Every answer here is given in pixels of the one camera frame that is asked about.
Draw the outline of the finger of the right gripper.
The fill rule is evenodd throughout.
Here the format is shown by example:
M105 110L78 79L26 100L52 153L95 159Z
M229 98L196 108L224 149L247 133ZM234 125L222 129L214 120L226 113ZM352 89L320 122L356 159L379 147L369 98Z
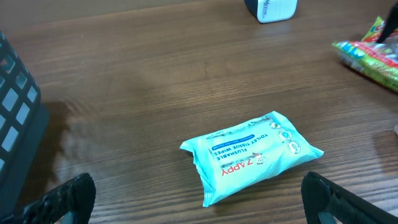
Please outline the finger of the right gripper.
M377 43L383 43L396 29L398 25L398 3L395 3L390 10L384 29L377 39Z

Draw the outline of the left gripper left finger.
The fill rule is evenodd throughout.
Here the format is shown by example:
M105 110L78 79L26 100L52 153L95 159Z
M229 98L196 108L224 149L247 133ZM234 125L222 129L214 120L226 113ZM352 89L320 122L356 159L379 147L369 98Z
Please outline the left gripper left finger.
M96 198L94 180L82 173L20 210L1 216L1 224L87 224Z

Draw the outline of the teal wet wipes pack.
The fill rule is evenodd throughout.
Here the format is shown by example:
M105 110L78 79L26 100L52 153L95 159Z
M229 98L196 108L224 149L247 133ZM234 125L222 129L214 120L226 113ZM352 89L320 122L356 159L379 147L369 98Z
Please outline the teal wet wipes pack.
M324 154L276 111L186 140L180 147L193 155L204 207Z

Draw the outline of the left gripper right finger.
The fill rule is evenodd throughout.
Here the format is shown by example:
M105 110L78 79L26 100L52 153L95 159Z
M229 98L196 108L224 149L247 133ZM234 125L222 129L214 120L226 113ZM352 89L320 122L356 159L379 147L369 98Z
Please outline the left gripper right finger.
M308 224L397 223L397 217L316 172L308 172L304 176L301 195Z

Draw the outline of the Haribo candy bag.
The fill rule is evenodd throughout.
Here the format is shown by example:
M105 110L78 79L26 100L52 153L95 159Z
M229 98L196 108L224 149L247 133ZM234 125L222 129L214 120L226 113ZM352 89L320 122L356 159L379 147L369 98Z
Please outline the Haribo candy bag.
M360 41L334 42L340 60L376 83L397 91L397 30L384 42L377 40L385 21L377 17L373 26Z

